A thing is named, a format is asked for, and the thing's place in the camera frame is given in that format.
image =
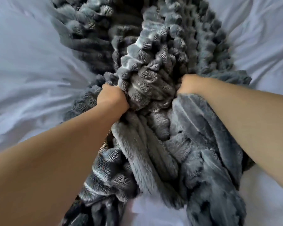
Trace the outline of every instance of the faux fur blanket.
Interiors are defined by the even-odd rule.
[[[206,101],[176,90],[186,73],[248,85],[204,0],[53,0],[53,24],[97,76],[65,120],[96,105],[103,83],[126,93],[64,225],[119,225],[128,199],[159,196],[193,226],[244,224],[238,193],[251,160]]]

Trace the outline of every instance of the white bedsheet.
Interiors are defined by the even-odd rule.
[[[228,33],[237,69],[252,86],[283,94],[283,0],[208,0]],[[62,121],[92,76],[59,42],[48,0],[0,0],[0,150]],[[259,167],[242,178],[246,226],[283,226],[283,189]],[[184,210],[149,197],[128,205],[123,225],[188,225]]]

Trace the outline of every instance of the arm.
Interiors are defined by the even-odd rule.
[[[127,109],[121,89],[104,85],[93,109],[1,152],[0,225],[58,225]]]
[[[242,149],[283,186],[283,96],[185,75],[178,93],[203,97]]]

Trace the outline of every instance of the bed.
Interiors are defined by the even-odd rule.
[[[283,0],[208,0],[239,70],[258,90],[283,94]],[[0,0],[0,151],[62,121],[91,75],[60,44],[49,0]],[[246,226],[283,226],[283,189],[258,166],[242,178]],[[184,210],[138,197],[123,225],[188,225]]]

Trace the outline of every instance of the gray blanket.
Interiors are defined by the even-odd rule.
[[[205,100],[176,90],[186,73],[248,85],[234,71],[221,23],[203,0],[53,0],[61,43],[94,80],[65,115],[96,105],[103,83],[130,109],[106,138],[64,225],[119,225],[128,199],[159,196],[193,226],[244,224],[238,193],[251,160]]]

